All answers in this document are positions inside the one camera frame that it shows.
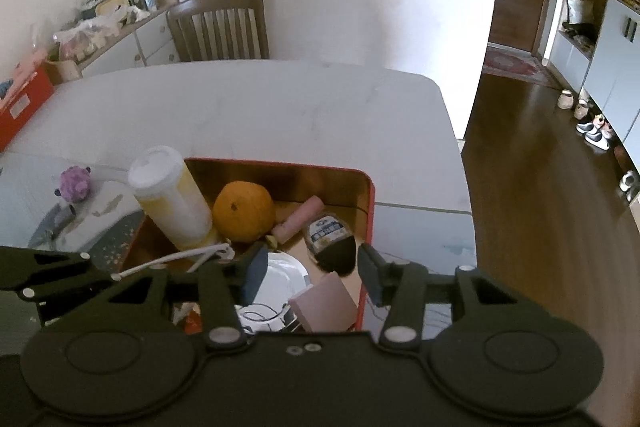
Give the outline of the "pink ribbed case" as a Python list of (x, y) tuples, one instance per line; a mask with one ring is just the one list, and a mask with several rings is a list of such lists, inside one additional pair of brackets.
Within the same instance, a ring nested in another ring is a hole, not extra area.
[(306, 333), (347, 332), (357, 320), (356, 303), (335, 272), (299, 291), (288, 305)]

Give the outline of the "patterned door mat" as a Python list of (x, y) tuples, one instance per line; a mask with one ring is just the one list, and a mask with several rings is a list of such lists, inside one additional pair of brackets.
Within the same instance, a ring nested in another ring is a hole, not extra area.
[(554, 90), (561, 88), (558, 80), (532, 54), (503, 46), (487, 47), (483, 72)]

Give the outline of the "pink cylindrical tube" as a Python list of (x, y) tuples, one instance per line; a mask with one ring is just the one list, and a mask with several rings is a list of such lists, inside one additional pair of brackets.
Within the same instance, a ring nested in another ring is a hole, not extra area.
[(324, 204), (318, 196), (311, 196), (298, 206), (283, 222), (276, 225), (271, 235), (279, 244), (288, 242), (294, 235), (303, 230), (307, 222), (322, 213)]

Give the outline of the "white frame sunglasses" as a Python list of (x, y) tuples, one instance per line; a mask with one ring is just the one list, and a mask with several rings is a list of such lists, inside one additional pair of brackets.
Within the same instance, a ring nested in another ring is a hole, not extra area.
[(178, 253), (160, 257), (145, 263), (137, 265), (136, 267), (122, 271), (120, 273), (113, 273), (111, 279), (115, 282), (121, 281), (124, 277), (131, 277), (131, 275), (137, 274), (145, 269), (151, 269), (157, 265), (167, 265), (169, 262), (178, 260), (195, 258), (194, 265), (188, 270), (189, 273), (196, 271), (201, 265), (213, 257), (217, 257), (222, 260), (232, 260), (235, 256), (234, 249), (227, 243), (220, 243), (216, 245), (209, 245), (200, 248), (189, 249), (188, 251), (179, 251)]

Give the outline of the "red snack packet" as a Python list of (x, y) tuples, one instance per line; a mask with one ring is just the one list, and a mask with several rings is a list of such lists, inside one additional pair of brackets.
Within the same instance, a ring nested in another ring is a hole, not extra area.
[(174, 323), (186, 335), (199, 334), (202, 329), (201, 310), (197, 303), (183, 303), (174, 313)]

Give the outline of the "brown wooden chair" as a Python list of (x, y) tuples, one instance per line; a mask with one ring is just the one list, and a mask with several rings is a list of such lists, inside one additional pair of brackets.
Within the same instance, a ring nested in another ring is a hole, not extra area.
[(264, 0), (186, 0), (166, 17), (181, 62), (270, 59)]

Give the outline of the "pink folded cloth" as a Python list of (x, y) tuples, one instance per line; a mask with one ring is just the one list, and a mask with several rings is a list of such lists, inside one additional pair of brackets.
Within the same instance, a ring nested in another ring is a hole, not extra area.
[(37, 72), (47, 56), (47, 50), (39, 48), (21, 60), (13, 69), (11, 77), (1, 83), (1, 101), (6, 102), (11, 96), (17, 94), (17, 91)]

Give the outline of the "white hallway cabinet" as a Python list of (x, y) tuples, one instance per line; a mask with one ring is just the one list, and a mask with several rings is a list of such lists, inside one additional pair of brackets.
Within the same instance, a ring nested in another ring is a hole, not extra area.
[(639, 152), (639, 0), (562, 0), (549, 67)]

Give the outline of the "red cardboard box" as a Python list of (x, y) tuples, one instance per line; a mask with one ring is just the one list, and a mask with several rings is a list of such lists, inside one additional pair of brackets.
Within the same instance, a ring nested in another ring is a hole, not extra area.
[(53, 92), (53, 84), (46, 70), (40, 66), (14, 95), (2, 102), (1, 150), (6, 149), (17, 133), (26, 126), (29, 119), (51, 98)]

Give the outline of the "white sideboard cabinet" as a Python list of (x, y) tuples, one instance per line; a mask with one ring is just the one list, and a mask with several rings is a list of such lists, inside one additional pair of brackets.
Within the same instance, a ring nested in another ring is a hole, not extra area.
[(161, 6), (141, 23), (126, 26), (115, 41), (78, 66), (80, 77), (179, 63), (180, 58), (166, 15), (173, 5), (169, 3)]

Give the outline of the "clutter pile on sideboard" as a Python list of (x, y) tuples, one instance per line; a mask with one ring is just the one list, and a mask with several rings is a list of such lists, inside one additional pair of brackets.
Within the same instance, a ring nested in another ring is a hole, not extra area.
[(147, 22), (177, 0), (88, 0), (79, 15), (55, 31), (49, 46), (50, 62), (80, 64), (111, 46), (125, 31)]

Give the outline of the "yellow white cylindrical bottle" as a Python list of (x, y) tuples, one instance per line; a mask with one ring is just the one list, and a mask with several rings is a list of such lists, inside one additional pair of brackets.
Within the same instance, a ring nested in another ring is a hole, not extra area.
[(179, 251), (219, 242), (212, 210), (178, 150), (166, 145), (145, 150), (131, 164), (128, 184), (145, 214)]

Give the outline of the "orange fruit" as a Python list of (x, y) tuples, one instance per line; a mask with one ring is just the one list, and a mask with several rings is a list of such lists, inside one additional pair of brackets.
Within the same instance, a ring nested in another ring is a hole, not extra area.
[(257, 183), (227, 183), (212, 207), (217, 231), (236, 243), (252, 243), (276, 223), (276, 206), (269, 192)]

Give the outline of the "pair of sneakers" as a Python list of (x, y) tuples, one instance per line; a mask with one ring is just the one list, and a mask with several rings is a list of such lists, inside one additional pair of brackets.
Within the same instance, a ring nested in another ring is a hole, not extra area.
[(578, 122), (576, 131), (584, 137), (584, 140), (599, 150), (609, 150), (615, 139), (615, 131), (602, 114), (593, 120)]

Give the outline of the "purple spiky plush toy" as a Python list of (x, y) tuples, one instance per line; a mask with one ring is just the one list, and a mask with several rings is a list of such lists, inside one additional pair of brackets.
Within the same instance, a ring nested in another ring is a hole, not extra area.
[(64, 170), (58, 178), (58, 187), (54, 194), (65, 202), (76, 204), (83, 202), (91, 191), (91, 168), (72, 166)]

